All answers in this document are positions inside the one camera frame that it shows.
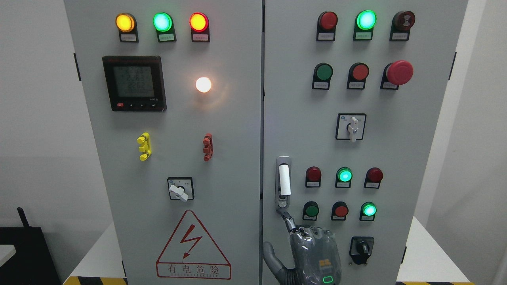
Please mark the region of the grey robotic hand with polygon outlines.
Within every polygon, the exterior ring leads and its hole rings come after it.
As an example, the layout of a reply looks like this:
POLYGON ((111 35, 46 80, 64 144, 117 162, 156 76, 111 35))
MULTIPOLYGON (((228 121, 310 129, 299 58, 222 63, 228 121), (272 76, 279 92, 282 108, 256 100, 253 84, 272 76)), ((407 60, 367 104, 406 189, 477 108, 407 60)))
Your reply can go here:
POLYGON ((281 285, 338 285, 341 281, 341 260, 330 230, 310 225, 296 225, 293 217, 282 209, 277 213, 285 221, 295 267, 288 269, 275 256, 273 245, 263 243, 263 258, 281 285))

